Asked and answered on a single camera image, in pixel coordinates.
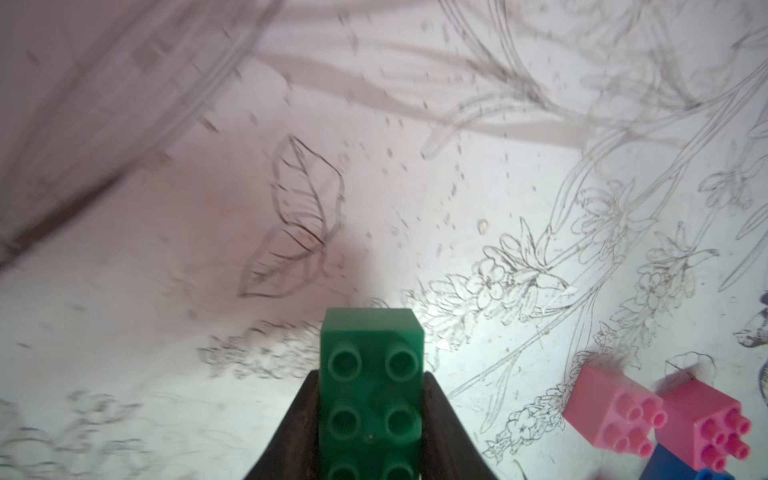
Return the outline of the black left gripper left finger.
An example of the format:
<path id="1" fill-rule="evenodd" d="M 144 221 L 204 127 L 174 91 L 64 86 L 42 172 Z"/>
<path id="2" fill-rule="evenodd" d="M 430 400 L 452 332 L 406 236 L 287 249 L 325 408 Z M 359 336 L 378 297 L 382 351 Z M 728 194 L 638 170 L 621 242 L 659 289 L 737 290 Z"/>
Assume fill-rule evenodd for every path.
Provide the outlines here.
<path id="1" fill-rule="evenodd" d="M 311 370 L 244 480 L 318 479 L 319 374 Z"/>

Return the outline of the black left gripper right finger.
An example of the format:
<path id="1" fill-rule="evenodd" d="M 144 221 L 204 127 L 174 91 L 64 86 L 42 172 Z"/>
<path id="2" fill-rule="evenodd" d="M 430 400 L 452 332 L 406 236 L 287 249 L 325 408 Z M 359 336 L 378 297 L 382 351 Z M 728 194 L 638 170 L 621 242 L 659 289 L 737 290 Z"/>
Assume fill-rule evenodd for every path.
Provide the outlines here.
<path id="1" fill-rule="evenodd" d="M 422 478 L 497 480 L 431 372 L 424 373 L 422 404 Z"/>

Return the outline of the green lego brick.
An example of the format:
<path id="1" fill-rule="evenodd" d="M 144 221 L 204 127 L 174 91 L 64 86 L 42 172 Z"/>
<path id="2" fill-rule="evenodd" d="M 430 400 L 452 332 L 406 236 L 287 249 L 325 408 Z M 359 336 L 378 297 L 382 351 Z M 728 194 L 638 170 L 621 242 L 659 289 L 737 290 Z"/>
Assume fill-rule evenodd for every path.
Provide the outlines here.
<path id="1" fill-rule="evenodd" d="M 409 309 L 327 310 L 318 370 L 320 478 L 420 477 L 424 346 Z"/>

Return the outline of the pink lego brick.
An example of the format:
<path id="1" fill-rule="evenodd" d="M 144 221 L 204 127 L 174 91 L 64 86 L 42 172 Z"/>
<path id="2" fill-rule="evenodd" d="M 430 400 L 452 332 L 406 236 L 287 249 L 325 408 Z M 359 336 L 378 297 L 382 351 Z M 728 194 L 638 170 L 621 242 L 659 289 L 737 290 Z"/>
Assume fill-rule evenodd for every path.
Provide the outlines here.
<path id="1" fill-rule="evenodd" d="M 580 370 L 563 417 L 593 447 L 641 458 L 654 450 L 651 431 L 668 421 L 661 397 L 620 372 L 592 366 Z"/>
<path id="2" fill-rule="evenodd" d="M 731 458 L 751 455 L 744 437 L 752 422 L 740 401 L 697 379 L 664 391 L 661 399 L 667 422 L 656 440 L 692 469 L 722 473 Z"/>

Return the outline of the blue lego brick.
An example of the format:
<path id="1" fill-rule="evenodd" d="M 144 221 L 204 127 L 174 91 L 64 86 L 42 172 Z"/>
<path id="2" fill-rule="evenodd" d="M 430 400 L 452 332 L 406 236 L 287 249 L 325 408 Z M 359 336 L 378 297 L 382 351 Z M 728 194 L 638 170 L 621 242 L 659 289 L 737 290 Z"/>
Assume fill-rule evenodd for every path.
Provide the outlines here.
<path id="1" fill-rule="evenodd" d="M 730 473 L 711 469 L 695 470 L 658 444 L 650 456 L 640 480 L 734 480 Z"/>

